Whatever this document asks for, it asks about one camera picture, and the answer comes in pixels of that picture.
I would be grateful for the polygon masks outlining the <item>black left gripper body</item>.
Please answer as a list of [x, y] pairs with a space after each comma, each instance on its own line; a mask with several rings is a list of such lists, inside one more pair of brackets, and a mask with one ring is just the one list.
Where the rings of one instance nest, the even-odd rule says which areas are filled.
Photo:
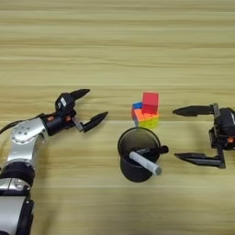
[[84, 125], [75, 120], [76, 112], [72, 111], [69, 114], [61, 114], [54, 112], [48, 115], [42, 115], [40, 118], [50, 136], [54, 136], [62, 130], [77, 127], [79, 131], [84, 130]]

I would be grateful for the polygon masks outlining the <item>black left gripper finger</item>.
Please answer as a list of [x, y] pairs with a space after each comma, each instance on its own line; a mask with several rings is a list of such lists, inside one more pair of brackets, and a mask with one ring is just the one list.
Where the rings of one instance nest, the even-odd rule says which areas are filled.
[[83, 124], [83, 132], [87, 132], [93, 128], [95, 128], [97, 125], [99, 125], [107, 116], [108, 112], [100, 113], [90, 119], [89, 122]]
[[70, 96], [74, 99], [74, 100], [78, 100], [80, 98], [82, 98], [83, 96], [85, 96], [87, 93], [89, 93], [90, 90], [89, 89], [79, 89], [76, 91], [73, 91], [70, 93]]

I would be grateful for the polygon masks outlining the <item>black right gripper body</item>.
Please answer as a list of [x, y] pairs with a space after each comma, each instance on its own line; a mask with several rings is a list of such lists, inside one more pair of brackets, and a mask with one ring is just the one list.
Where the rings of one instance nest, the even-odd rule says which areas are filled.
[[217, 103], [212, 105], [214, 124], [209, 131], [211, 147], [217, 150], [215, 158], [220, 160], [218, 168], [225, 169], [223, 151], [235, 151], [235, 111], [229, 107], [219, 108]]

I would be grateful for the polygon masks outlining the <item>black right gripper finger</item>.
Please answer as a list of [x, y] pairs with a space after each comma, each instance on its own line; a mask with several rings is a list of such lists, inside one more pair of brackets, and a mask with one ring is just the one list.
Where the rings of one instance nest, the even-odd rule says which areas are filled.
[[180, 160], [190, 162], [195, 165], [219, 167], [220, 160], [215, 157], [207, 157], [204, 153], [176, 153]]
[[173, 113], [183, 117], [197, 117], [213, 114], [214, 111], [212, 106], [185, 106], [175, 109]]

